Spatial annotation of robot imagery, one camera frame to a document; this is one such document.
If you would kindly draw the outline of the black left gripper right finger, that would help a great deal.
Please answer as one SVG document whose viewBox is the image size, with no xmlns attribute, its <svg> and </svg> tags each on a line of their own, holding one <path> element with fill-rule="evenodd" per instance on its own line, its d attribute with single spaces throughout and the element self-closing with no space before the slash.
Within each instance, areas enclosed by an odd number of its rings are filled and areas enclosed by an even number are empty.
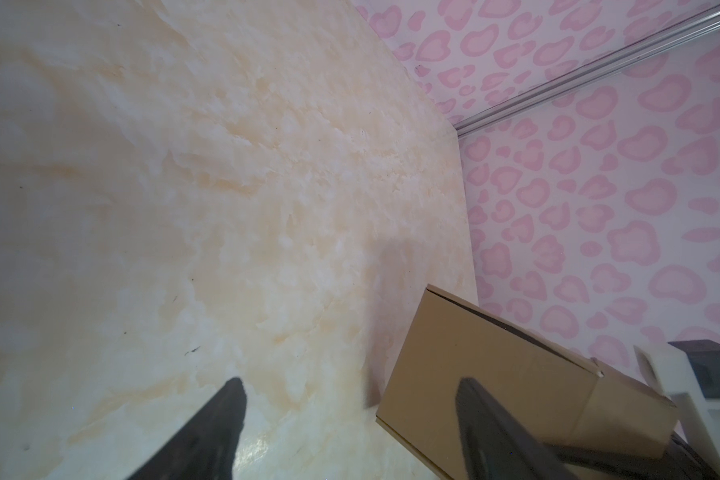
<svg viewBox="0 0 720 480">
<path fill-rule="evenodd" d="M 474 378 L 460 380 L 455 407 L 470 479 L 572 479 L 574 475 Z"/>
</svg>

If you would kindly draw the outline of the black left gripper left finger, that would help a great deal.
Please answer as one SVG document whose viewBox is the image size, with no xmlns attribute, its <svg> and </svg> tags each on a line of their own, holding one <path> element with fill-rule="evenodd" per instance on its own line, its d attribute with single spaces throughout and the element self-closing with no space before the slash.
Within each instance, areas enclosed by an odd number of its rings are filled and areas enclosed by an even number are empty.
<svg viewBox="0 0 720 480">
<path fill-rule="evenodd" d="M 231 480 L 246 408 L 242 380 L 228 380 L 129 478 Z"/>
</svg>

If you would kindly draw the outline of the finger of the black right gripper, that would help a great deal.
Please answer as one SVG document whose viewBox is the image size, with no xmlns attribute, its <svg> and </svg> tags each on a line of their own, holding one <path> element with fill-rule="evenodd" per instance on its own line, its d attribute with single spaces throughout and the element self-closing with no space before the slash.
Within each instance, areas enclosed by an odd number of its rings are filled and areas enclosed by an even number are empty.
<svg viewBox="0 0 720 480">
<path fill-rule="evenodd" d="M 548 448 L 558 459 L 590 478 L 594 473 L 615 479 L 720 479 L 720 475 L 681 437 L 671 437 L 661 458 L 587 450 L 580 447 Z"/>
</svg>

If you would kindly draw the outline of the brown cardboard paper box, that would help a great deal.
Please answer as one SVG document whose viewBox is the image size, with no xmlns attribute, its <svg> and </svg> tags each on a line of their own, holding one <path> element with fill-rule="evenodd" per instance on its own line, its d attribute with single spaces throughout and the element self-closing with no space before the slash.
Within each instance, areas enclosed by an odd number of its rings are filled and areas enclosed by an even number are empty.
<svg viewBox="0 0 720 480">
<path fill-rule="evenodd" d="M 430 285 L 377 421 L 442 478 L 467 476 L 455 401 L 463 378 L 550 445 L 659 458 L 678 422 L 674 403 L 644 383 Z"/>
</svg>

